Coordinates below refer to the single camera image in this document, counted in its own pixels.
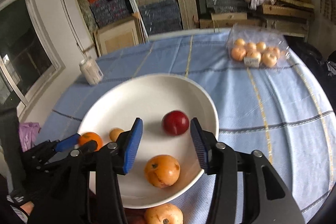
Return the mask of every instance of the window frame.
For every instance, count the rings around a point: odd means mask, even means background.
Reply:
[[[16,0],[0,0],[0,11],[15,1]],[[53,79],[65,68],[64,63],[56,52],[56,49],[54,48],[53,43],[51,42],[50,37],[46,31],[41,16],[38,12],[35,0],[25,0],[25,2],[31,23],[44,51],[50,59],[51,66],[38,78],[38,80],[28,90],[26,95],[23,95],[10,76],[6,66],[4,65],[2,60],[3,56],[0,56],[0,68],[2,69],[3,74],[5,75],[10,86],[21,100],[16,108],[18,116],[23,114],[23,112],[29,106],[31,106],[32,102],[37,98],[37,96],[41,94],[41,92],[43,92],[44,89],[53,81]]]

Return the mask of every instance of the tan fruit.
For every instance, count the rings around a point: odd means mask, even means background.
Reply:
[[[277,57],[270,52],[265,52],[261,57],[262,62],[269,68],[272,68],[277,63]]]
[[[144,216],[147,224],[183,224],[182,211],[171,203],[148,208]]]
[[[144,173],[150,184],[158,188],[165,188],[173,185],[179,178],[180,164],[172,156],[158,155],[147,162]]]
[[[243,47],[234,47],[231,50],[231,57],[236,61],[242,61],[246,56],[246,50]]]
[[[266,51],[273,53],[277,57],[277,59],[280,58],[280,49],[278,47],[267,47]]]
[[[253,42],[248,42],[245,46],[245,49],[247,52],[254,52],[257,50],[257,46]]]
[[[121,129],[121,128],[113,128],[111,131],[110,131],[110,139],[111,141],[115,142],[117,141],[117,138],[119,137],[119,135],[121,133],[123,133],[124,131]]]
[[[244,39],[242,38],[238,38],[235,42],[234,42],[235,46],[238,46],[238,47],[243,47],[245,46],[245,41]]]
[[[266,49],[266,43],[263,41],[258,42],[256,46],[259,52],[263,52]]]
[[[261,53],[260,52],[248,52],[246,57],[257,58],[260,62],[261,60]]]

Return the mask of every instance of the orange fruit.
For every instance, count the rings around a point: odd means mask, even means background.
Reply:
[[[150,184],[158,188],[173,185],[180,176],[178,160],[169,155],[151,158],[144,169],[145,177]]]
[[[121,128],[113,128],[111,131],[110,131],[110,140],[115,142],[117,141],[117,138],[119,137],[119,135],[121,133],[123,133],[124,131],[121,129]]]
[[[80,136],[78,139],[78,145],[82,146],[91,140],[94,140],[97,142],[97,149],[95,151],[98,151],[100,148],[103,147],[103,141],[101,137],[94,132],[86,132],[82,136]]]

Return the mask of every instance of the white wall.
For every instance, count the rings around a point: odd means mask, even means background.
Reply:
[[[65,17],[60,0],[35,0],[38,12],[58,55],[65,65],[65,69],[41,95],[37,103],[29,110],[26,121],[45,122],[53,106],[66,88],[80,75],[79,62],[83,56],[76,45],[71,29]],[[77,10],[75,0],[65,0],[70,18],[74,21],[76,32],[84,48],[92,43],[82,18]]]
[[[320,0],[311,1],[315,5],[315,19],[309,25],[308,43],[328,58],[336,50],[336,26],[320,14]]]

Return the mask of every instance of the blue tablecloth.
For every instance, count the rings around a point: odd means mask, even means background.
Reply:
[[[100,58],[101,83],[83,76],[59,99],[38,142],[64,139],[77,132],[89,108],[105,92],[149,73],[184,75],[200,84],[219,115],[219,140],[246,153],[261,150],[298,203],[306,222],[317,212],[334,182],[336,118],[322,88],[291,52],[281,68],[246,69],[229,59],[228,32],[184,36],[126,48]],[[214,176],[203,175],[173,200],[186,224],[203,224],[208,215]],[[239,176],[237,218],[242,214]]]

